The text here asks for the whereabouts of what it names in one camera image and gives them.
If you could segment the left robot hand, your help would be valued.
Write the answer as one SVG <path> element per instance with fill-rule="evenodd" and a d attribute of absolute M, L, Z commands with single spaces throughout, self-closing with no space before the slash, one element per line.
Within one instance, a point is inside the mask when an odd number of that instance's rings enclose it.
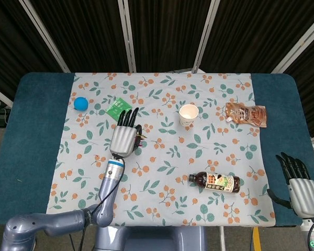
<path fill-rule="evenodd" d="M 142 125 L 135 125 L 138 111 L 139 108 L 135 108 L 121 112 L 109 149 L 114 159 L 127 158 L 140 146 Z"/>

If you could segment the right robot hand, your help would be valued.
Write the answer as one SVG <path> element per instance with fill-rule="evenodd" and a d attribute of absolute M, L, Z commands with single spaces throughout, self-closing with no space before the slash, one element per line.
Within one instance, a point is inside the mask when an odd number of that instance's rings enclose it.
<path fill-rule="evenodd" d="M 267 190 L 267 194 L 275 203 L 292 209 L 300 218 L 314 218 L 314 180 L 310 178 L 306 165 L 284 152 L 275 157 L 282 168 L 290 200 L 277 197 L 271 189 Z"/>

